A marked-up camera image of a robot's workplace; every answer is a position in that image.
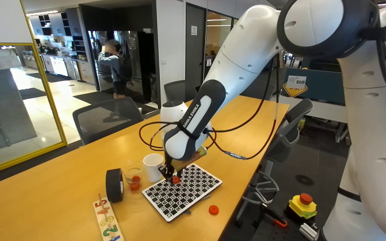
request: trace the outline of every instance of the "checkerboard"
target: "checkerboard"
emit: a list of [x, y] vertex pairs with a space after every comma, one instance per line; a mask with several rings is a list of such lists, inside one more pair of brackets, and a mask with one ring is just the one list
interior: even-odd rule
[[187, 166], [181, 182], [173, 184], [161, 180], [142, 193], [167, 222], [174, 220], [188, 208], [208, 195], [222, 181], [196, 164]]

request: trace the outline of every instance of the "wooden number puzzle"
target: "wooden number puzzle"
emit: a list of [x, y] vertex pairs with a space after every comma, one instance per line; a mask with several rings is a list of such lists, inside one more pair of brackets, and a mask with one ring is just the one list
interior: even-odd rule
[[124, 241], [120, 227], [107, 197], [93, 203], [103, 241]]
[[144, 189], [142, 193], [162, 217], [170, 222], [221, 183], [221, 180], [198, 165], [191, 164], [183, 170], [181, 182], [178, 184], [161, 180]]

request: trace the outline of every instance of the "wooden table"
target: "wooden table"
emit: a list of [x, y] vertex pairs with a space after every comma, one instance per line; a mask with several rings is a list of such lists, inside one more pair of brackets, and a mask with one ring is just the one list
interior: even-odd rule
[[[223, 130], [241, 124], [256, 111], [259, 102], [236, 97], [216, 114], [213, 127]], [[271, 131], [275, 108], [275, 102], [265, 101], [250, 123], [230, 133], [219, 133], [217, 142], [223, 149], [246, 157], [253, 155]], [[277, 125], [287, 110], [288, 105], [279, 105]], [[98, 200], [98, 193], [106, 196], [106, 171], [123, 169], [128, 161], [140, 163], [145, 155], [153, 153], [139, 139], [138, 129], [158, 120], [159, 116], [154, 116], [1, 181], [0, 240], [102, 240], [92, 202]], [[146, 140], [158, 126], [144, 128]], [[141, 191], [132, 192], [125, 184], [124, 200], [112, 205], [125, 240], [218, 240], [263, 153], [252, 160], [237, 160], [211, 147], [195, 163], [223, 184], [211, 193], [211, 198], [195, 204], [191, 215], [181, 215], [171, 223]], [[141, 189], [151, 185], [145, 173], [141, 183]], [[209, 214], [210, 205], [219, 207], [218, 215]]]

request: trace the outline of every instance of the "office chair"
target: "office chair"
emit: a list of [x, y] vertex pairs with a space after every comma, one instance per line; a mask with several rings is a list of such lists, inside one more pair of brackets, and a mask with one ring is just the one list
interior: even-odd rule
[[92, 104], [72, 113], [84, 145], [142, 122], [144, 117], [129, 97]]
[[174, 81], [164, 85], [168, 101], [181, 100], [187, 102], [196, 97], [197, 92], [193, 84], [185, 80]]
[[[276, 194], [276, 192], [279, 191], [278, 184], [270, 177], [273, 163], [283, 163], [287, 160], [288, 156], [290, 155], [291, 148], [299, 141], [300, 132], [297, 126], [300, 122], [300, 119], [308, 114], [312, 110], [312, 107], [313, 104], [310, 99], [303, 99], [285, 114], [280, 127], [272, 139], [272, 142], [262, 157], [259, 168], [257, 168], [256, 173], [251, 179], [247, 194], [242, 197], [244, 202], [242, 203], [238, 215], [236, 215], [235, 226], [242, 226], [242, 220], [240, 218], [248, 203], [265, 203], [267, 205], [272, 203], [272, 200], [267, 200], [263, 196], [263, 193], [274, 192]], [[266, 161], [266, 167], [265, 172], [262, 172], [260, 169], [262, 168], [262, 163], [264, 161]], [[260, 176], [267, 179], [267, 181], [258, 183], [257, 181], [259, 180]], [[253, 198], [256, 197], [259, 199], [259, 201], [253, 200]]]
[[[241, 95], [256, 98], [256, 99], [262, 99], [264, 91], [265, 91], [265, 87], [263, 87], [263, 82], [253, 82], [253, 84], [248, 86], [241, 93]], [[275, 92], [275, 86], [272, 84], [269, 84], [268, 92], [266, 93], [265, 100], [270, 100], [274, 92]]]

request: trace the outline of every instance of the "black tape roll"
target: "black tape roll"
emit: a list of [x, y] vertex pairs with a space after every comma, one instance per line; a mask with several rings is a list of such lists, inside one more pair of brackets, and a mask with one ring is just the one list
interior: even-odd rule
[[121, 169], [112, 169], [107, 171], [106, 175], [106, 189], [108, 201], [112, 203], [123, 200], [123, 176]]

